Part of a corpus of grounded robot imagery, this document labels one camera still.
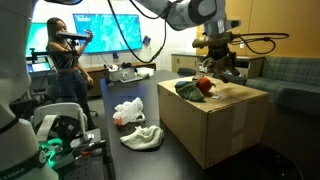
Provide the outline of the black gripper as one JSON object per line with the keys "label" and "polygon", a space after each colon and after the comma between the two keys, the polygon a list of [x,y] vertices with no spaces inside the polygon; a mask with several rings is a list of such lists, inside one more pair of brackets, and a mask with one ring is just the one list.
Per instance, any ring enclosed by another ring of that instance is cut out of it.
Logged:
{"label": "black gripper", "polygon": [[193,48],[203,49],[208,48],[207,55],[202,62],[203,67],[218,67],[234,68],[236,54],[231,52],[228,44],[233,40],[231,32],[225,32],[218,35],[204,35],[201,38],[195,39],[192,42]]}

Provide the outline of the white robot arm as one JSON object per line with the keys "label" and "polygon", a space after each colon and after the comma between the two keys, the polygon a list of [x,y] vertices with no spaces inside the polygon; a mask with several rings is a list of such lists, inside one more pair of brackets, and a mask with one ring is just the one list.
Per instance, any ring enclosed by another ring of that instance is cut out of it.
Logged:
{"label": "white robot arm", "polygon": [[[31,85],[26,44],[38,0],[0,0],[0,180],[58,180],[40,148],[31,123],[9,104]],[[135,0],[166,20],[176,31],[202,25],[209,37],[241,25],[229,20],[226,0]]]}

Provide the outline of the white robot base unit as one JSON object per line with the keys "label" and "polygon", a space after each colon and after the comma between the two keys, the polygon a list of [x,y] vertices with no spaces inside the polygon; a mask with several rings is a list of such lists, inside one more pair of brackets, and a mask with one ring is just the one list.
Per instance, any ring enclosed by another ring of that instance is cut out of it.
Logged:
{"label": "white robot base unit", "polygon": [[77,103],[54,103],[38,107],[31,123],[49,161],[66,156],[90,142],[88,120]]}

